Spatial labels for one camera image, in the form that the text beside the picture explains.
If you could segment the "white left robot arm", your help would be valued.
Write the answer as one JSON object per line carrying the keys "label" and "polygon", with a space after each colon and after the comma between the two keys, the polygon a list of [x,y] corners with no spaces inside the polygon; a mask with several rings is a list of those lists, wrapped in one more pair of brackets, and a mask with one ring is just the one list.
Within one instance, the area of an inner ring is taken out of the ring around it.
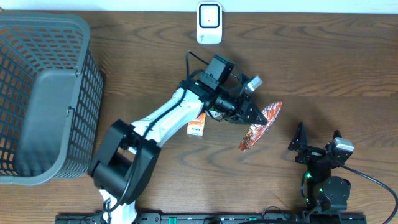
{"label": "white left robot arm", "polygon": [[103,197],[103,223],[132,223],[135,202],[147,187],[161,147],[183,126],[202,113],[215,111],[234,124],[267,124],[253,92],[262,85],[259,76],[238,72],[236,86],[224,84],[239,67],[216,54],[205,69],[187,71],[171,99],[150,115],[127,124],[115,121],[88,168]]}

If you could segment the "red snack bag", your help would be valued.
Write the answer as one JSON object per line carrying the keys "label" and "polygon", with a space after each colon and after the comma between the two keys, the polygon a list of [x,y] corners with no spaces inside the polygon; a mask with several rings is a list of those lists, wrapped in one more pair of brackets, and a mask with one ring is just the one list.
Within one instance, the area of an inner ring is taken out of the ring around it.
{"label": "red snack bag", "polygon": [[240,151],[247,151],[248,149],[252,148],[255,143],[260,140],[260,138],[264,135],[266,131],[270,129],[270,127],[274,124],[277,119],[277,116],[282,108],[282,102],[276,101],[269,105],[267,105],[263,110],[262,114],[267,119],[267,123],[264,125],[260,124],[252,124],[243,140],[241,141],[238,149]]}

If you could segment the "green lid jar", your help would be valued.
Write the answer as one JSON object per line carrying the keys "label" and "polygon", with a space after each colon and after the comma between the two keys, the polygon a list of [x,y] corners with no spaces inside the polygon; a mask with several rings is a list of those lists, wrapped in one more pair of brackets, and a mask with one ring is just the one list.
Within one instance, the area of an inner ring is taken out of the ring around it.
{"label": "green lid jar", "polygon": [[219,111],[216,111],[214,108],[210,108],[207,110],[208,116],[218,122],[223,120],[223,114]]}

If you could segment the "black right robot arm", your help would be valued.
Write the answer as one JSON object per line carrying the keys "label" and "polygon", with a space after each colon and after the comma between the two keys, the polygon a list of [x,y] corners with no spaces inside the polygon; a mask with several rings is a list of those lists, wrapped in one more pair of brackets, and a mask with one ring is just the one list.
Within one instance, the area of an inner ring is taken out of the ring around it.
{"label": "black right robot arm", "polygon": [[331,171],[344,164],[354,152],[353,143],[336,130],[325,147],[308,144],[307,132],[301,122],[288,146],[295,151],[295,162],[307,167],[300,191],[307,199],[307,208],[315,212],[342,212],[347,209],[350,181],[333,176]]}

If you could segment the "small orange box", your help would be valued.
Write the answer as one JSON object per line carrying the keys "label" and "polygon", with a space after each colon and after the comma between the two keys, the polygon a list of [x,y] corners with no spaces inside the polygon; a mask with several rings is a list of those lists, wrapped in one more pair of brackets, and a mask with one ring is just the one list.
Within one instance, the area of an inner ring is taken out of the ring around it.
{"label": "small orange box", "polygon": [[202,113],[187,124],[187,134],[192,136],[203,136],[205,129],[206,114]]}

